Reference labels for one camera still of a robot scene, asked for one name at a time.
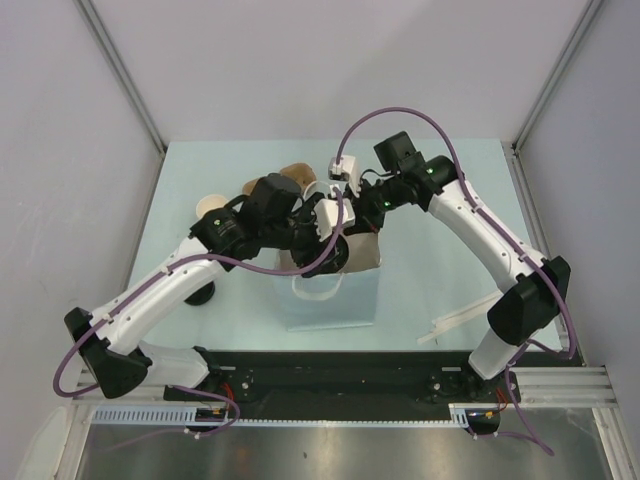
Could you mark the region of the black plastic cup lid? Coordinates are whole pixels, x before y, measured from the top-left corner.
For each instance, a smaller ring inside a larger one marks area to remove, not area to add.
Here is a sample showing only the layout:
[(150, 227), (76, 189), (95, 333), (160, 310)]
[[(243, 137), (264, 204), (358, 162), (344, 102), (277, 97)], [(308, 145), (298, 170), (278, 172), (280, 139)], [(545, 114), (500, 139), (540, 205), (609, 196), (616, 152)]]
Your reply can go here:
[(331, 255), (327, 260), (327, 271), (337, 273), (345, 267), (349, 260), (349, 245), (347, 240), (340, 235), (336, 240)]

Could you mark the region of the light blue paper bag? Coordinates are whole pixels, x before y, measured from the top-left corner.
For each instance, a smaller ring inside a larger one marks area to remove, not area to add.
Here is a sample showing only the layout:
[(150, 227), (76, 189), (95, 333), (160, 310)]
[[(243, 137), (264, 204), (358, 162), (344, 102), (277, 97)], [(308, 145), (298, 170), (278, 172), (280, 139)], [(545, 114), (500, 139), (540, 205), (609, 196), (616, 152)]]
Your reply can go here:
[(271, 279), (280, 321), (289, 331), (366, 327), (375, 323), (381, 255), (379, 235), (346, 238), (349, 259), (337, 273)]

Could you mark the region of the stack of paper cups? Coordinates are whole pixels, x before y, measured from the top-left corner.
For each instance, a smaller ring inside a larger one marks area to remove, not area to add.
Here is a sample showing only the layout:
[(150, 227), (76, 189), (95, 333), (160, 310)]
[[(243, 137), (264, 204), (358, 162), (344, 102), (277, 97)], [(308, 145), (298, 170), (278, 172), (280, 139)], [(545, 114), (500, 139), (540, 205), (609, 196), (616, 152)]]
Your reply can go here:
[(229, 200), (220, 194), (210, 194), (203, 197), (196, 205), (196, 216), (202, 219), (206, 213), (224, 207)]

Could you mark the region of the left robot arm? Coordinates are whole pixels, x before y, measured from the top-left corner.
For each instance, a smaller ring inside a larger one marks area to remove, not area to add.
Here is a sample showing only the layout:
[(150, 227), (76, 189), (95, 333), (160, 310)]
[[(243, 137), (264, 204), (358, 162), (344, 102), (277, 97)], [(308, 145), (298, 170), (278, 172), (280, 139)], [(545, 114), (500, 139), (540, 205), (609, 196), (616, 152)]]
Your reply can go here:
[(303, 198), (292, 179), (271, 173), (248, 195), (206, 212), (189, 235), (152, 273), (107, 304), (65, 317), (96, 386), (108, 399), (143, 384), (187, 388), (197, 398), (214, 397), (221, 387), (219, 367), (202, 347), (164, 348), (145, 343), (147, 333), (176, 306), (202, 304), (215, 291), (218, 276), (251, 264), (263, 249), (287, 250), (293, 276), (342, 268), (348, 248), (341, 230), (355, 214), (338, 187)]

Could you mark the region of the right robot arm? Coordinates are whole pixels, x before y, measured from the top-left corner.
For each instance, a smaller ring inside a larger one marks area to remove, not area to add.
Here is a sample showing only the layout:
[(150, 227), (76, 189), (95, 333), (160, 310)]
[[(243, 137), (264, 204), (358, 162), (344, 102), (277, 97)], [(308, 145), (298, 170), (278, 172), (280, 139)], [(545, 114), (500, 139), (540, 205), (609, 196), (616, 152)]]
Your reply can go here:
[(489, 309), (489, 330), (470, 354), (461, 376), (463, 393), (484, 401), (497, 389), (496, 376), (532, 335), (561, 312), (571, 269), (557, 256), (547, 259), (493, 218), (468, 181), (446, 156), (424, 159), (406, 132), (374, 147), (387, 178), (360, 181), (348, 196), (355, 224), (348, 233), (379, 232), (387, 213), (417, 205), (447, 226), (480, 260), (501, 291)]

